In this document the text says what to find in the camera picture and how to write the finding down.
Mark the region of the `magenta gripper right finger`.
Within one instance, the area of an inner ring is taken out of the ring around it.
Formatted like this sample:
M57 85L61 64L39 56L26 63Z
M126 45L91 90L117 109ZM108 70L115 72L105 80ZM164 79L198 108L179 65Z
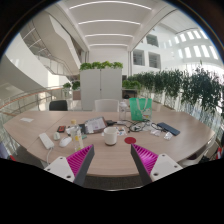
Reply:
M143 185L150 184L182 169L167 154L155 154L139 145L131 145L131 155L138 169Z

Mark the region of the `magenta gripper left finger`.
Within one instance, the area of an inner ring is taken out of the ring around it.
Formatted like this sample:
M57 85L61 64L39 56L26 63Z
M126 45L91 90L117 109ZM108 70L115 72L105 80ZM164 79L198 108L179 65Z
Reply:
M68 157L58 157L45 171L82 186L94 154L94 145L89 145Z

